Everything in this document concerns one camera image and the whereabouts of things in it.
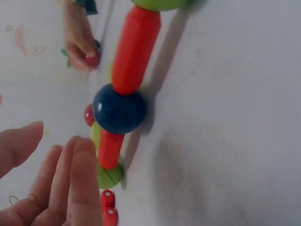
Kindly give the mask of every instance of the green sphere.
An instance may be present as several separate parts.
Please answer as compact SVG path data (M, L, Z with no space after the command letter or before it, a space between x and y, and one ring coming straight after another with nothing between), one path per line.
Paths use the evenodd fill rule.
M115 187L123 178L122 166L118 165L113 169L104 169L97 164L98 187L101 189L111 189Z
M170 11L187 5L191 0L132 0L137 6L149 11Z

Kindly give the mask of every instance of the finger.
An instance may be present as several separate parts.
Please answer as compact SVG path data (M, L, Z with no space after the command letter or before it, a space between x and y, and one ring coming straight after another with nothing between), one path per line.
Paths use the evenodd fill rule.
M91 45L89 41L85 40L84 37L77 36L73 43L89 57L95 56L95 49L93 48L93 45Z
M61 226L66 221L73 150L79 140L78 136L72 137L64 147L52 181L48 208L34 220L33 226Z
M102 223L96 179L95 146L89 139L74 148L71 166L72 226L99 226Z
M77 64L81 65L85 70L91 71L92 68L85 62L83 56L74 47L68 47L67 53L70 58L76 61Z
M44 123L36 121L20 129L0 133L0 178L21 165L36 150Z
M68 194L68 208L66 214L66 221L62 226L71 226L71 217L72 217L72 204L71 204L71 187L70 187L69 194Z
M33 220L48 206L51 183L61 153L62 147L59 145L55 145L50 149L40 166L38 176L35 178L27 197L4 210L6 213L0 214L0 222L17 220L22 222L18 225L32 225Z

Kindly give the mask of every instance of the dark blue sphere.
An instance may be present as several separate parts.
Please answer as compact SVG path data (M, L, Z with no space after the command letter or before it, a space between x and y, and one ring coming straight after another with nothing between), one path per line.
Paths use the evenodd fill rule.
M106 131L126 134L136 129L146 115L146 103L140 94L121 95L112 84L98 91L93 102L95 121Z

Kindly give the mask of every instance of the red cylinder rod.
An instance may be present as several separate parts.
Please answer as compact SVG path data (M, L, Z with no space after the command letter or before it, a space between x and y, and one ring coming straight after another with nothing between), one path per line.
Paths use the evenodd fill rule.
M112 69L112 85L119 94L139 89L160 28L159 12L134 6L126 16Z
M103 226L117 226L118 213L114 208L106 208L103 211Z
M118 165L118 158L124 135L113 134L101 130L101 141L98 148L98 163L105 170L111 170Z

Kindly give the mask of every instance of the small red cylinder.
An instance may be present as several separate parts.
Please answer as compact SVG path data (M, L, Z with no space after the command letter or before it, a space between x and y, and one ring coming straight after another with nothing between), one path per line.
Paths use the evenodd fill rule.
M106 208L103 212L103 226L117 226L118 213L114 208Z
M115 207L115 195L110 190L104 190L101 194L101 204L102 210L104 211L106 208Z
M112 70L116 92L129 95L139 89L160 27L159 12L134 6L128 13Z
M101 140L98 148L98 163L105 170L111 170L118 165L118 158L124 135L113 134L101 130Z
M91 127L93 123L95 122L94 116L93 116L93 110L92 110L92 104L88 105L85 109L84 113L86 124Z

